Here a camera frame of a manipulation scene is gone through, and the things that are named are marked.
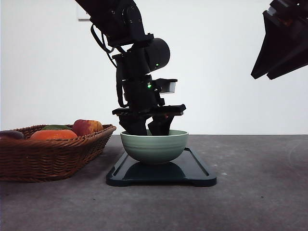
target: red apple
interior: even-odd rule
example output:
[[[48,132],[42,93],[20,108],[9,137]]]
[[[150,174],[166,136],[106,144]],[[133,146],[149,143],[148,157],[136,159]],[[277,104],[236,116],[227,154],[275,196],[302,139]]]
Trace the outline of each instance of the red apple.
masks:
[[[9,130],[9,131],[0,131],[0,140],[2,139],[14,139],[21,140],[24,139],[24,135],[22,132]]]
[[[85,119],[76,120],[72,127],[72,131],[78,136],[89,135],[102,129],[103,126],[99,121]]]

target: bowl rim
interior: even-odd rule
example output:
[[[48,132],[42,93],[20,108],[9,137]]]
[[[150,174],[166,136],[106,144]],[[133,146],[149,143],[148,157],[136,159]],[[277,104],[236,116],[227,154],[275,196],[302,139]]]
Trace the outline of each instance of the bowl rim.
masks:
[[[152,138],[159,138],[159,137],[177,137],[177,136],[186,136],[188,135],[189,133],[187,131],[181,131],[181,130],[173,130],[173,129],[170,129],[170,131],[180,131],[180,132],[184,132],[183,134],[179,134],[179,135],[171,135],[171,136],[137,136],[137,135],[129,135],[129,134],[124,134],[124,132],[126,131],[122,131],[120,133],[120,135],[123,135],[123,136],[128,136],[128,137],[152,137]]]

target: white backdrop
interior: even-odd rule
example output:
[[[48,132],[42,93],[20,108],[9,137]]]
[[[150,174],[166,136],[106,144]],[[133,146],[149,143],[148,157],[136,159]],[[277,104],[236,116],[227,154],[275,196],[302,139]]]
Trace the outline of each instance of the white backdrop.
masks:
[[[270,0],[136,0],[146,33],[170,46],[152,73],[177,78],[172,128],[190,134],[307,134],[308,68],[276,80],[251,70]],[[73,0],[1,1],[1,129],[95,119],[123,129],[115,68],[79,22]]]

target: orange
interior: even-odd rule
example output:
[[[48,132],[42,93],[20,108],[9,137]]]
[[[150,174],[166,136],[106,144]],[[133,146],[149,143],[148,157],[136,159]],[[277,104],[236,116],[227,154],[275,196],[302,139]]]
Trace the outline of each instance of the orange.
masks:
[[[41,130],[32,134],[33,140],[53,140],[53,139],[72,139],[77,135],[71,130]]]

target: wicker basket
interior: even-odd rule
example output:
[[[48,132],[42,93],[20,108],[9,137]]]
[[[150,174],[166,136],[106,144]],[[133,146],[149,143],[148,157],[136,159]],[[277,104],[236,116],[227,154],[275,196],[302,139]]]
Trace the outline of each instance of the wicker basket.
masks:
[[[71,177],[102,153],[116,127],[69,140],[30,140],[46,125],[15,129],[25,140],[0,140],[0,180],[44,182]]]

